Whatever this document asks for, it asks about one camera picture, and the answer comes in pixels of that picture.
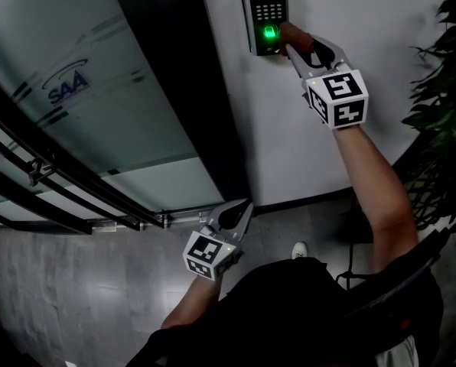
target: tiled floor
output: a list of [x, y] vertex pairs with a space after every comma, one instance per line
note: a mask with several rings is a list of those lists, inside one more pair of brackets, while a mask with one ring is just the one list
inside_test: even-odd
[[[350, 198], [268, 213], [252, 220], [240, 263], [223, 294], [250, 270], [289, 258], [295, 242], [328, 263], [348, 266], [338, 233]], [[44, 367], [124, 366], [182, 298], [194, 276], [182, 251], [198, 225], [92, 236], [39, 235], [0, 229], [0, 324], [22, 352]], [[357, 245], [354, 271], [369, 273], [371, 245]], [[443, 337], [456, 333], [456, 235], [434, 269], [446, 303]]]

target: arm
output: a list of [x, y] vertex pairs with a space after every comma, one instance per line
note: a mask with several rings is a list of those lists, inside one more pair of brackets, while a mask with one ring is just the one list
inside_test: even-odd
[[359, 126], [334, 130], [350, 182], [369, 220], [374, 271], [418, 244], [408, 195], [386, 159]]
[[165, 318], [161, 329], [189, 325], [197, 320], [220, 298], [222, 279], [223, 277], [220, 277], [211, 281], [197, 276], [181, 302]]

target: green light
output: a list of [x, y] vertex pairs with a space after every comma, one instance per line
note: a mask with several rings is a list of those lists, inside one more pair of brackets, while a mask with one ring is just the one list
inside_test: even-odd
[[264, 28], [264, 37], [265, 38], [275, 38], [277, 37], [277, 34], [275, 33], [274, 27], [273, 26], [268, 26]]

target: white sneaker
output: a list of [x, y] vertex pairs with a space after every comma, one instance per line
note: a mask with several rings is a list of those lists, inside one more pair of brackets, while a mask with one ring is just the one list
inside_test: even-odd
[[298, 242], [296, 243], [295, 247], [292, 248], [291, 259], [296, 258], [303, 258], [308, 257], [308, 248], [306, 247], [306, 243]]

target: person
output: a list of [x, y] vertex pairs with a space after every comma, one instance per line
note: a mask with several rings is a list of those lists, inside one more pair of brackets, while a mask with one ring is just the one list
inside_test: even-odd
[[[282, 54], [292, 45], [302, 56], [313, 38], [285, 22]], [[359, 125], [333, 130], [350, 182], [373, 231], [376, 276], [419, 243], [407, 193], [386, 159]], [[299, 242], [292, 259], [255, 269], [219, 300], [222, 278], [197, 277], [181, 302], [151, 335], [128, 367], [145, 365], [430, 365], [438, 348], [442, 301], [430, 271], [402, 298], [412, 333], [371, 349], [379, 326], [344, 321], [342, 312], [360, 286], [345, 291], [326, 265], [309, 258]], [[368, 289], [373, 279], [367, 280]]]

